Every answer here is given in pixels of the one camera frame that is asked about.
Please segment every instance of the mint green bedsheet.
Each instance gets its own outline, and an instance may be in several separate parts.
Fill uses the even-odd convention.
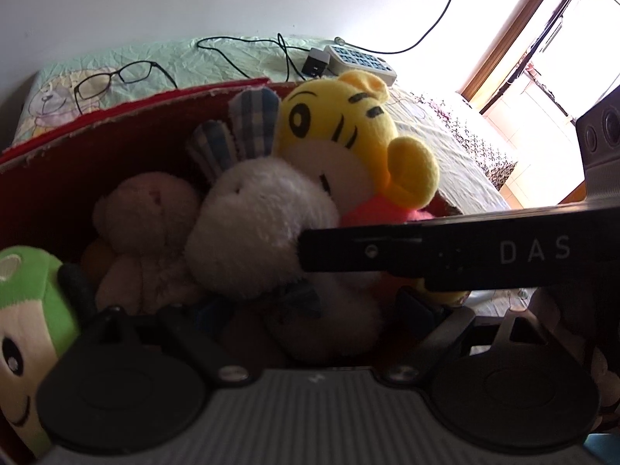
[[[78,97],[78,109],[74,96],[75,86],[89,76],[113,72],[134,61],[156,62],[171,75],[181,89],[244,78],[218,52],[197,48],[198,40],[200,39],[129,45],[86,54],[43,68],[37,74],[24,104],[12,146],[72,121],[79,116],[80,110],[82,113],[89,113],[174,89],[174,84],[157,68],[153,68],[146,79],[135,83],[124,83],[119,76],[113,76],[110,88],[105,92],[88,100]],[[286,39],[288,46],[308,49],[311,47],[322,49],[327,43],[331,42],[301,38]],[[209,41],[205,45],[220,49],[251,78],[269,77],[273,82],[286,80],[284,53],[274,43],[248,44],[220,39]],[[307,53],[292,49],[289,55],[301,71]],[[104,83],[107,83],[107,78],[98,76],[89,80],[85,88],[90,89],[86,90],[97,93],[98,88],[103,88]],[[290,80],[301,80],[292,69]]]

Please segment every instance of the screw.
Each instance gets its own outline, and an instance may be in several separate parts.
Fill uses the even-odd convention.
[[[395,365],[387,373],[387,378],[392,382],[410,383],[418,377],[420,371],[410,365]]]
[[[364,250],[364,253],[368,258],[375,258],[379,255],[379,248],[377,248],[377,245],[368,245]]]
[[[226,365],[220,368],[218,377],[224,382],[241,382],[250,377],[250,373],[241,365]]]

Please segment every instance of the bedsheet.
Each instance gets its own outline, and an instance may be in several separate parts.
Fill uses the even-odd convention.
[[[475,290],[465,301],[465,306],[473,309],[478,316],[504,316],[509,309],[513,311],[526,309],[535,290],[535,288]]]
[[[433,95],[411,92],[416,102],[428,105],[455,139],[472,156],[478,167],[498,190],[517,165],[517,153],[497,134],[480,113],[458,93]]]
[[[129,45],[43,68],[36,75],[24,103],[12,146],[66,124],[80,113],[115,107],[175,89],[166,73],[179,88],[244,78],[219,52],[197,48],[199,40]],[[309,49],[311,46],[323,48],[327,41],[287,38],[286,43]],[[219,39],[205,45],[224,52],[250,78],[269,77],[273,82],[287,80],[284,53],[276,44],[248,44]],[[289,50],[289,56],[299,70],[306,55],[304,51]],[[142,63],[129,67],[122,74],[127,82],[118,75],[109,76],[135,61],[150,61],[157,66]],[[301,80],[293,71],[289,79]],[[86,88],[83,90],[86,99],[82,99],[75,95],[74,89],[85,80]]]
[[[506,201],[428,105],[393,86],[386,108],[402,134],[412,134],[433,149],[439,163],[439,193],[463,214],[508,209]]]

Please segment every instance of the white wall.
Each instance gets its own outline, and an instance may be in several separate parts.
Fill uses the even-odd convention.
[[[14,128],[32,75],[55,60],[127,43],[222,32],[339,35],[368,48],[400,49],[419,38],[445,2],[0,0],[0,135]],[[519,2],[454,0],[422,45],[390,62],[404,80],[461,88]]]

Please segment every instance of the pink fabric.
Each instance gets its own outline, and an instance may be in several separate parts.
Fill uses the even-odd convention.
[[[340,227],[404,224],[412,220],[426,220],[433,216],[418,209],[396,206],[384,196],[375,196],[340,219]]]

